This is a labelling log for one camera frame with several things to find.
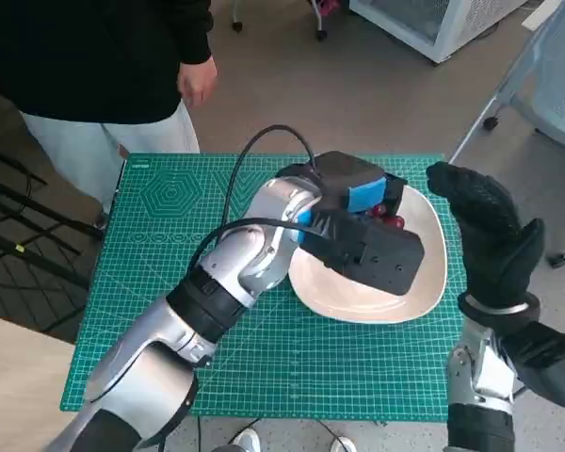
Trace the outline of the black left robot hand, blue tape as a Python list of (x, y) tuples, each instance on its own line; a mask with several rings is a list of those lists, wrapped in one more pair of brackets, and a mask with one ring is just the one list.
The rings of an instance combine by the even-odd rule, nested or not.
[(394, 217), (407, 181), (357, 156), (328, 152), (316, 160), (319, 210), (342, 210), (373, 218)]

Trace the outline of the person's hand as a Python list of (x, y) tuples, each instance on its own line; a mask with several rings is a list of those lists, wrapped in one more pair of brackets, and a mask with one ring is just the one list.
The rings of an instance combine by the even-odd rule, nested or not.
[(181, 63), (177, 88), (187, 106), (203, 104), (211, 95), (218, 80), (218, 68), (210, 56), (200, 64)]

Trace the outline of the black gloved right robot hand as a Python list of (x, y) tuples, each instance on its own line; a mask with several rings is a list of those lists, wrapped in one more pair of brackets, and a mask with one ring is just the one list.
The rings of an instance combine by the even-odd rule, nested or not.
[(523, 225), (509, 192), (489, 175), (437, 162), (427, 177), (459, 225), (466, 294), (491, 309), (525, 303), (544, 248), (543, 221)]

